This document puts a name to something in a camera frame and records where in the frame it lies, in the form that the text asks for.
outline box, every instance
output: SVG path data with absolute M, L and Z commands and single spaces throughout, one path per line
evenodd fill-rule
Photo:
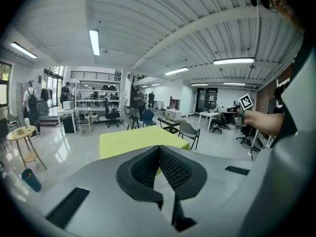
M 75 102 L 73 100 L 63 102 L 64 110 L 71 110 L 75 107 Z

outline backpack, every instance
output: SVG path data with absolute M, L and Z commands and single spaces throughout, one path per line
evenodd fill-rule
M 34 95 L 35 90 L 33 89 L 33 93 L 32 94 L 29 92 L 29 90 L 27 90 L 27 91 L 29 93 L 29 98 L 28 98 L 29 109 L 30 110 L 36 109 L 37 108 L 37 100 L 36 100 L 36 97 Z
M 38 124 L 40 121 L 40 117 L 39 117 L 39 113 L 37 110 L 38 103 L 37 103 L 36 97 L 34 95 L 35 90 L 33 89 L 32 94 L 29 92 L 29 90 L 27 90 L 27 91 L 29 93 L 28 105 L 29 105 L 29 109 L 30 109 L 30 112 L 29 112 L 30 119 L 33 122 L 33 124 Z

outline shelf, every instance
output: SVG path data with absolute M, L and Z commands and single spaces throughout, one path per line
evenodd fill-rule
M 117 107 L 117 108 L 116 107 L 114 107 L 114 108 L 109 107 L 109 110 L 111 110 L 111 109 L 117 109 L 117 111 L 120 112 L 119 107 Z M 105 112 L 104 107 L 76 107 L 75 110 L 76 111 L 86 111 L 86 112 L 89 112 L 89 111 L 91 111 L 91 112 Z
M 103 83 L 103 84 L 120 84 L 120 81 L 99 80 L 99 79 L 78 79 L 80 82 Z
M 80 99 L 77 102 L 103 102 L 103 99 Z M 109 100 L 108 102 L 119 102 L 119 100 Z
M 37 158 L 34 151 L 28 151 L 26 154 L 23 154 L 24 162 L 31 162 Z
M 77 89 L 77 91 L 85 91 L 85 92 L 105 92 L 105 93 L 120 93 L 119 90 L 98 90 L 98 89 Z

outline desk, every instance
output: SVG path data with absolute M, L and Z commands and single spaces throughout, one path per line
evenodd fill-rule
M 17 130 L 23 130 L 23 133 L 22 134 L 18 134 L 17 133 Z M 44 166 L 44 168 L 46 168 L 46 166 L 44 165 L 44 163 L 41 161 L 39 155 L 37 154 L 33 144 L 32 144 L 32 141 L 30 139 L 30 135 L 35 131 L 35 126 L 31 125 L 28 129 L 26 128 L 26 126 L 22 126 L 22 127 L 19 127 L 15 130 L 13 130 L 12 132 L 10 132 L 7 136 L 8 140 L 16 140 L 16 144 L 18 145 L 18 150 L 19 150 L 19 153 L 20 153 L 20 156 L 22 158 L 22 161 L 23 161 L 23 164 L 26 167 L 26 163 L 27 162 L 31 162 L 33 160 L 35 160 L 36 158 L 39 159 L 39 161 L 41 162 L 41 164 Z M 28 138 L 29 140 L 29 143 L 32 147 L 32 151 L 28 145 L 28 142 L 26 140 L 26 138 Z M 25 144 L 26 146 L 28 147 L 28 153 L 23 157 L 22 155 L 22 152 L 21 152 L 21 148 L 20 148 L 20 144 L 19 144 L 19 139 L 24 139 L 25 141 Z
M 61 128 L 60 115 L 67 115 L 67 114 L 71 114 L 71 118 L 73 120 L 74 131 L 75 131 L 75 134 L 77 134 L 76 123 L 75 123 L 75 110 L 74 109 L 59 110 L 59 111 L 57 111 L 57 118 L 58 118 L 58 124 L 59 124 L 61 136 L 63 136 L 63 129 Z
M 111 132 L 100 135 L 99 156 L 105 159 L 136 149 L 166 145 L 190 150 L 190 144 L 162 128 L 149 126 L 123 132 Z
M 160 127 L 170 133 L 177 133 L 179 129 L 175 128 L 175 126 L 180 125 L 180 121 L 172 121 L 172 120 L 167 120 L 166 118 L 158 118 L 158 121 L 160 121 Z M 167 127 L 162 127 L 161 122 L 164 124 L 167 124 Z
M 205 124 L 207 123 L 207 118 L 209 117 L 209 123 L 208 123 L 208 127 L 207 127 L 207 132 L 208 132 L 209 131 L 209 126 L 211 125 L 212 117 L 217 116 L 217 115 L 220 115 L 220 113 L 199 113 L 197 128 L 199 129 L 199 122 L 201 121 L 201 116 L 205 116 L 206 117 Z

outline white floor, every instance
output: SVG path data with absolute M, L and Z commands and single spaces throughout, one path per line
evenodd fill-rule
M 187 122 L 197 128 L 198 117 L 192 116 L 187 118 Z M 247 153 L 249 147 L 245 144 L 241 145 L 240 140 L 236 140 L 236 137 L 241 137 L 241 133 L 239 130 L 236 130 L 233 125 L 230 126 L 230 130 L 223 129 L 222 134 L 220 134 L 216 131 L 214 133 L 211 131 L 206 132 L 207 126 L 204 123 L 205 119 L 202 118 L 200 122 L 200 139 L 197 149 L 195 149 L 194 146 L 193 152 L 251 161 L 251 156 Z M 29 204 L 35 205 L 36 200 L 56 183 L 72 175 L 86 164 L 99 159 L 98 147 L 100 134 L 123 130 L 125 130 L 123 124 L 120 124 L 119 127 L 112 125 L 110 128 L 107 128 L 104 123 L 100 123 L 94 125 L 92 136 L 86 132 L 82 137 L 79 133 L 77 135 L 67 134 L 63 137 L 58 127 L 42 127 L 41 134 L 37 139 L 32 140 L 32 142 L 46 165 L 47 170 L 45 170 L 38 160 L 36 160 L 36 162 L 27 163 L 28 168 L 34 171 L 42 183 L 42 190 L 39 193 L 31 190 L 24 181 L 21 180 L 20 175 L 24 170 L 24 166 L 19 156 L 17 145 L 15 142 L 13 145 L 8 142 L 8 147 L 6 147 L 5 152 L 2 151 L 0 153 L 0 161 L 3 162 L 5 171 L 8 173 L 6 182 L 11 193 L 14 193 L 14 195 L 21 200 L 26 200 Z M 186 137 L 185 140 L 187 140 L 190 145 L 193 142 L 192 139 Z M 26 152 L 27 148 L 25 142 L 20 140 L 20 145 L 22 153 Z

